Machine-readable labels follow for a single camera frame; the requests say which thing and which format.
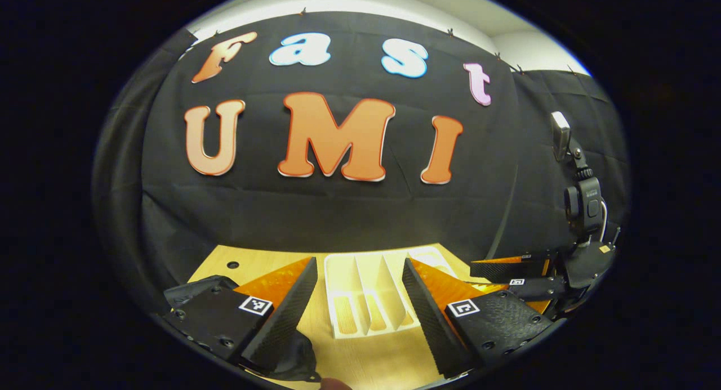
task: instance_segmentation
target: wooden table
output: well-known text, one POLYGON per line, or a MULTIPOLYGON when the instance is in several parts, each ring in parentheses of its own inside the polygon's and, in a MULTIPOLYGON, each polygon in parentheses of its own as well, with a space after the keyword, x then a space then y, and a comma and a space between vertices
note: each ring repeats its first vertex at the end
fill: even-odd
MULTIPOLYGON (((468 265, 440 244, 432 246, 440 251, 459 279, 488 282, 470 277, 468 265)), ((298 331, 311 340, 317 360, 316 371, 321 377, 342 380, 353 390, 410 390, 442 380, 419 326, 378 336, 333 338, 324 277, 324 260, 328 255, 217 246, 188 282, 218 274, 242 285, 287 264, 314 256, 318 265, 318 282, 298 324, 298 331), (239 266, 229 269, 229 262, 238 262, 239 266)), ((320 387, 318 383, 266 380, 296 390, 318 390, 320 387)))

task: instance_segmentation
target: letter m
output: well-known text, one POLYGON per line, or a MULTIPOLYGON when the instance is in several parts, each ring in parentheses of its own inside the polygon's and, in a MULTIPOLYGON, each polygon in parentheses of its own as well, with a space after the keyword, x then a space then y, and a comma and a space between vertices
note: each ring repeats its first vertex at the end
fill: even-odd
POLYGON ((380 181, 386 177, 381 157, 386 125, 396 114, 393 105, 366 98, 338 126, 321 94, 294 92, 283 103, 291 110, 288 151, 285 161, 278 164, 278 172, 283 176, 313 174, 314 167, 308 161, 308 146, 312 146, 325 176, 334 174, 350 149, 350 159, 340 169, 346 179, 380 181))

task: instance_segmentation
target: pink letter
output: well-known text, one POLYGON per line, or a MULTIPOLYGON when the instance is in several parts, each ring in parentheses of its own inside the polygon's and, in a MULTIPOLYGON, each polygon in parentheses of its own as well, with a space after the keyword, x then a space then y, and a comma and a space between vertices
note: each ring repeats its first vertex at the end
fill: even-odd
POLYGON ((469 73, 468 77, 471 83, 473 99, 480 105, 485 105, 485 107, 491 105, 491 96, 487 95, 484 90, 484 83, 491 82, 488 74, 485 74, 481 65, 477 63, 466 63, 463 68, 469 73))

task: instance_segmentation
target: black fabric backdrop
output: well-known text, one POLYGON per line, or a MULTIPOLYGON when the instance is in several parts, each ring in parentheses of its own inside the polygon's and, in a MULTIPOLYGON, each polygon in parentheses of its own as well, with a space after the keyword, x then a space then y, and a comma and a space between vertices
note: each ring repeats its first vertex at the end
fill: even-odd
POLYGON ((360 13, 289 15, 245 25, 193 46, 175 62, 173 57, 193 41, 181 31, 137 72, 111 110, 96 161, 94 197, 101 229, 108 234, 104 239, 147 311, 163 310, 162 290, 186 282, 218 244, 372 251, 440 242, 469 262, 484 259, 494 246, 509 199, 510 215, 494 257, 567 244, 573 237, 562 191, 572 180, 551 153, 549 113, 554 110, 569 120, 602 183, 607 239, 627 215, 631 180, 621 122, 588 76, 513 73, 505 62, 461 39, 360 13), (250 31, 258 38, 242 46, 220 74, 191 84, 213 45, 250 31), (282 39, 306 32, 331 38, 329 61, 314 67, 268 62, 282 39), (383 69, 381 45, 388 38, 428 50, 423 77, 383 69), (489 75, 489 107, 473 100, 464 63, 479 63, 489 75), (283 98, 302 91, 322 93, 339 124, 363 98, 396 107, 383 150, 386 179, 346 180, 339 171, 327 178, 312 151, 313 176, 278 174, 290 121, 283 98), (205 148, 212 155, 219 132, 214 109, 229 99, 247 104, 239 116, 235 164, 223 176, 201 175, 185 154, 183 116, 197 105, 211 107, 205 148), (435 115, 464 125, 451 164, 453 179, 446 185, 420 180, 433 146, 435 115))

